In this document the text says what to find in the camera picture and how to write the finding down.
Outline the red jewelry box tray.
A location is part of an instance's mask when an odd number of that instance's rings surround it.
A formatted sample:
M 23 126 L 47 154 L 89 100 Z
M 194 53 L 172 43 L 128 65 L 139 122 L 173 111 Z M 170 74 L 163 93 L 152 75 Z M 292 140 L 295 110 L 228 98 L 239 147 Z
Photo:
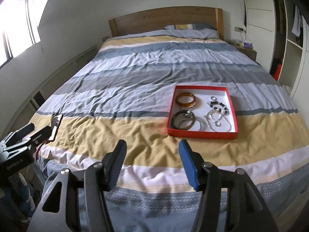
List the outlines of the red jewelry box tray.
M 195 105 L 190 108 L 179 107 L 175 98 L 181 92 L 194 94 Z M 178 130 L 171 127 L 172 116 L 182 109 L 192 111 L 195 117 L 199 118 L 202 123 L 201 131 Z M 183 138 L 236 139 L 238 125 L 228 89 L 221 86 L 177 85 L 172 97 L 167 132 L 170 136 Z

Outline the purple tissue box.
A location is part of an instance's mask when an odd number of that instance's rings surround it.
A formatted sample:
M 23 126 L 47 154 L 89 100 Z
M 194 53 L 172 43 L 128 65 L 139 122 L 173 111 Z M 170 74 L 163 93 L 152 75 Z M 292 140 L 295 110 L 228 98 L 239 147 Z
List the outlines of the purple tissue box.
M 252 49 L 253 44 L 250 41 L 243 41 L 243 47 L 247 49 Z

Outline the amber translucent bangle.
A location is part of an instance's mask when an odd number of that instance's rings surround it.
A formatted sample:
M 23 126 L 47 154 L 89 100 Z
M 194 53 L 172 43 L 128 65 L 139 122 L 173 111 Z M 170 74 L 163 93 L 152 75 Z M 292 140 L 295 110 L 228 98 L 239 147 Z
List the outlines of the amber translucent bangle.
M 190 92 L 181 92 L 176 96 L 175 102 L 179 107 L 190 108 L 195 105 L 196 97 Z

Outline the dark brown bangle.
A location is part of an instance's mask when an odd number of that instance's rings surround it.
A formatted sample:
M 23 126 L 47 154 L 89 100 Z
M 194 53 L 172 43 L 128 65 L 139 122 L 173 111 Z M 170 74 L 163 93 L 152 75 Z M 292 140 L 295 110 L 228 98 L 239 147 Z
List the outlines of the dark brown bangle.
M 171 127 L 173 129 L 188 131 L 194 124 L 190 122 L 183 122 L 181 123 L 181 120 L 183 119 L 182 110 L 176 112 L 172 118 L 171 118 Z

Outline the striped bed duvet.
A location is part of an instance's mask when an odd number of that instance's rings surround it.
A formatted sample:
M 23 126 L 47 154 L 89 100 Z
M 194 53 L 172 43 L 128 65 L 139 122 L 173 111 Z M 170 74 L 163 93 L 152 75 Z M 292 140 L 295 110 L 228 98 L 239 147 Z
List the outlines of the striped bed duvet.
M 185 175 L 180 139 L 167 132 L 177 85 L 228 89 L 237 137 L 188 143 L 221 169 L 243 168 L 279 231 L 296 231 L 308 203 L 308 126 L 285 87 L 217 37 L 158 30 L 107 40 L 31 118 L 40 129 L 62 116 L 55 140 L 38 153 L 46 184 L 62 168 L 102 160 L 122 139 L 124 165 L 105 196 L 114 229 L 190 231 L 201 195 Z

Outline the striped pillow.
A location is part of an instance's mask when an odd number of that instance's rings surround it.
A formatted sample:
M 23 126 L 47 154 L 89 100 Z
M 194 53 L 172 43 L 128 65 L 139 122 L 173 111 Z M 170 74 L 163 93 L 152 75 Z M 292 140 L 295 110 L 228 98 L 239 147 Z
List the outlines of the striped pillow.
M 165 30 L 170 30 L 175 34 L 185 38 L 197 39 L 220 39 L 217 29 L 208 23 L 176 24 L 165 26 Z

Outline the window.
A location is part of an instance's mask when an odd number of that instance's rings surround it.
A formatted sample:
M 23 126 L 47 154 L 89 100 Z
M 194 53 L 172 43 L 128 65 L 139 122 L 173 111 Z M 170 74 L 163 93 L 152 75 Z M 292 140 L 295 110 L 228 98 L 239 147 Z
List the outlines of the window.
M 40 42 L 34 0 L 1 3 L 1 66 Z

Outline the twisted silver bangle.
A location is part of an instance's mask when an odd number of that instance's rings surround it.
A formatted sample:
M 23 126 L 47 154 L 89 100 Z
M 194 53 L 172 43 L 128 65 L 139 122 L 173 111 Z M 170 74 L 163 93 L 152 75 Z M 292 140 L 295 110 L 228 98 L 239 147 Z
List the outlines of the twisted silver bangle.
M 193 123 L 195 121 L 195 116 L 192 111 L 183 109 L 182 110 L 183 119 L 181 120 L 181 123 L 183 122 L 190 122 Z

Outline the wooden nightstand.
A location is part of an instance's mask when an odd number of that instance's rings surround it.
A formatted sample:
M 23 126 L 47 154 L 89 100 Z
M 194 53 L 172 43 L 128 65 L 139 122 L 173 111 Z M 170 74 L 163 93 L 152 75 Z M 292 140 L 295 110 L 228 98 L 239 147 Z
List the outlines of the wooden nightstand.
M 236 45 L 235 48 L 241 53 L 245 54 L 252 61 L 256 61 L 257 52 L 254 49 L 244 48 Z

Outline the white wardrobe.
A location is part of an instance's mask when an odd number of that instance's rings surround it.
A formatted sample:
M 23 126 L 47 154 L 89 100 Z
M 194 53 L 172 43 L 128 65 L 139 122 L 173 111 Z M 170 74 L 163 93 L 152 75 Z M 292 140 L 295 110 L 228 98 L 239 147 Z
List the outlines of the white wardrobe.
M 308 122 L 308 22 L 296 0 L 244 0 L 246 38 L 257 62 Z

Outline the wooden headboard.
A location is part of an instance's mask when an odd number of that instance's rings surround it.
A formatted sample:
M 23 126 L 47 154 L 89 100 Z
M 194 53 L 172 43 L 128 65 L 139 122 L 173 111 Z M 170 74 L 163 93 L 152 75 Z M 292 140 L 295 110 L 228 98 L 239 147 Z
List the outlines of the wooden headboard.
M 208 23 L 224 39 L 223 10 L 214 7 L 175 6 L 148 9 L 108 21 L 113 37 L 160 30 L 167 25 Z

